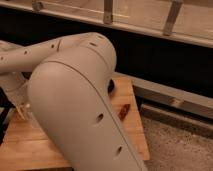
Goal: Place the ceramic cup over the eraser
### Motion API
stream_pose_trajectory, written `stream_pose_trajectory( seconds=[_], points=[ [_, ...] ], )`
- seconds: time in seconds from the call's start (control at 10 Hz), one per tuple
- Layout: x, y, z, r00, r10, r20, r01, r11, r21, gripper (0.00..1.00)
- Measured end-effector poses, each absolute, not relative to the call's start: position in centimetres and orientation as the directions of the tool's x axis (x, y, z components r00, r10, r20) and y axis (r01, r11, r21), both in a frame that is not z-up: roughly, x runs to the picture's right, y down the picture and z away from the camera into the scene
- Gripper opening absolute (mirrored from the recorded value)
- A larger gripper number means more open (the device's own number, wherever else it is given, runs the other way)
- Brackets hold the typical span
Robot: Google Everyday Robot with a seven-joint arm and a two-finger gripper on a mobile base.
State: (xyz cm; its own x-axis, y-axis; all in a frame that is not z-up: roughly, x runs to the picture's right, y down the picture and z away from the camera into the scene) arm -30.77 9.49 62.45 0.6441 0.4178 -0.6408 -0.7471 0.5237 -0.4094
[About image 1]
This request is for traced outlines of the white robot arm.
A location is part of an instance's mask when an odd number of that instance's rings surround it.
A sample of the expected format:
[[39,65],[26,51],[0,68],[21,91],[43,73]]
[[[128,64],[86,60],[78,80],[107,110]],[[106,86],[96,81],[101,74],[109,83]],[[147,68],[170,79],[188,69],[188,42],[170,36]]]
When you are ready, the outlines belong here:
[[0,50],[0,87],[27,102],[75,171],[148,171],[113,110],[116,51],[102,34],[63,36]]

